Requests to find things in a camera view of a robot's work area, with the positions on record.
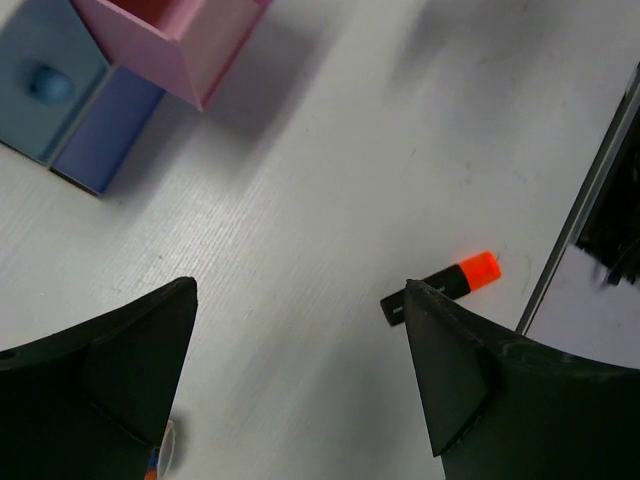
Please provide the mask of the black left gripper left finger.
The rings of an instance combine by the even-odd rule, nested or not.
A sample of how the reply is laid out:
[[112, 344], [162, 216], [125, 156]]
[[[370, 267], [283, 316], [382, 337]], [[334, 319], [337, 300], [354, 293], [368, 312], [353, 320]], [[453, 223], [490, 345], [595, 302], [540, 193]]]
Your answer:
[[198, 307], [180, 277], [1, 353], [4, 479], [142, 479], [168, 423]]

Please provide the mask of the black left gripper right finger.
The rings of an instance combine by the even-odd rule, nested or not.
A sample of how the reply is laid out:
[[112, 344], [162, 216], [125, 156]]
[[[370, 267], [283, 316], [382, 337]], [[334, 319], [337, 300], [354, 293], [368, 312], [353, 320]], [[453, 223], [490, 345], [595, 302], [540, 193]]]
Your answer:
[[405, 325], [447, 478], [638, 477], [637, 370], [538, 343], [416, 280]]

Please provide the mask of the orange highlighter marker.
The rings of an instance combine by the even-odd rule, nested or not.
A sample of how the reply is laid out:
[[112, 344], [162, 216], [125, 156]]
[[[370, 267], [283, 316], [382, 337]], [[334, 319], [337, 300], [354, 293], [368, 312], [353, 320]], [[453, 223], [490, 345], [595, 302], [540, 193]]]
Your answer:
[[[451, 300], [477, 291], [502, 276], [497, 257], [483, 252], [462, 262], [451, 265], [423, 279], [423, 282]], [[380, 301], [387, 323], [395, 327], [404, 322], [405, 289], [401, 289]]]

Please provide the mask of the light blue small drawer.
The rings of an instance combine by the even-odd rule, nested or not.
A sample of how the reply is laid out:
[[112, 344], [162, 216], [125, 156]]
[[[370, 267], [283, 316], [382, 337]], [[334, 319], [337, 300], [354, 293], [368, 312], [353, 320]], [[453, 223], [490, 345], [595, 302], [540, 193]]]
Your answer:
[[1, 142], [47, 164], [109, 64], [69, 1], [1, 3]]

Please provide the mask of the pink small drawer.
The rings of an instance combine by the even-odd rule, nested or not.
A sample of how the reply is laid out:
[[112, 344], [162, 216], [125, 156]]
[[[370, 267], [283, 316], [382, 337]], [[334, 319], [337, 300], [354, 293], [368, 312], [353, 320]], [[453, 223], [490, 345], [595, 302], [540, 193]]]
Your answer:
[[270, 5], [255, 0], [73, 3], [112, 64], [200, 111]]

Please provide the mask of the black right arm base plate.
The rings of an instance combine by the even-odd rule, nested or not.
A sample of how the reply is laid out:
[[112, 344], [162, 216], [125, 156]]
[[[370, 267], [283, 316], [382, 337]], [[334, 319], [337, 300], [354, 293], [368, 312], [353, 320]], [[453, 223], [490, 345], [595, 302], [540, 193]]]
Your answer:
[[614, 117], [545, 262], [516, 331], [534, 321], [568, 247], [604, 269], [604, 287], [639, 285], [639, 71], [625, 87]]

